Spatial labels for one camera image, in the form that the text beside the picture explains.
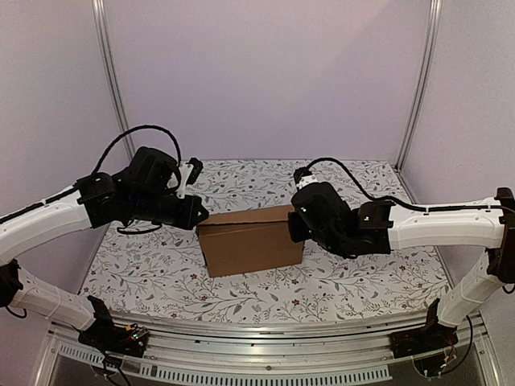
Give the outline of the brown cardboard box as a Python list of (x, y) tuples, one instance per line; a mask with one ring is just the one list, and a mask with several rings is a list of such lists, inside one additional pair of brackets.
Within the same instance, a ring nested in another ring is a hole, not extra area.
[(290, 205), (210, 215), (197, 236), (210, 277), (299, 265), (304, 243), (290, 238)]

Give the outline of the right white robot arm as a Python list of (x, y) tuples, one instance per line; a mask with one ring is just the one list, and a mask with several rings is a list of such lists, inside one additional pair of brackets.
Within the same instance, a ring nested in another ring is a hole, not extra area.
[(415, 206), (376, 198), (352, 209), (330, 183), (301, 179), (291, 204), (290, 238), (313, 240), (343, 258), (426, 246), (484, 248), (472, 270), (437, 300), (429, 322), (417, 331), (416, 343), (424, 351), (434, 350), (446, 339), (447, 329), (514, 282), (514, 197), (508, 188), (470, 203)]

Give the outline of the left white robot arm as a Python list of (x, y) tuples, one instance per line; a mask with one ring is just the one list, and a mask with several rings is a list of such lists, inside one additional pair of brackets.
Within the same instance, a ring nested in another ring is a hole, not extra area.
[(87, 331), (103, 349), (119, 343), (119, 331), (103, 301), (71, 294), (20, 267), (17, 257), (67, 234), (112, 222), (146, 221), (192, 230), (208, 218), (202, 199), (189, 195), (203, 170), (191, 158), (182, 164), (149, 147), (137, 150), (128, 167), (114, 175), (95, 171), (50, 198), (1, 219), (1, 306), (30, 310)]

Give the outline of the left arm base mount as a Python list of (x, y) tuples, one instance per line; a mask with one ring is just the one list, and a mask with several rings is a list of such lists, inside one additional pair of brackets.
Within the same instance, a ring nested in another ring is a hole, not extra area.
[(101, 353), (113, 352), (142, 358), (149, 336), (149, 330), (137, 323), (117, 326), (111, 318), (95, 318), (90, 327), (79, 331), (78, 341)]

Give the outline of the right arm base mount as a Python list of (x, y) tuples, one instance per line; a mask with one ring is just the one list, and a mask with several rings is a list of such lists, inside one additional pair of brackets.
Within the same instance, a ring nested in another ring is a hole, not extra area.
[(389, 348), (395, 359), (410, 357), (419, 375), (441, 376), (458, 343), (456, 331), (456, 327), (426, 322), (424, 326), (390, 334)]

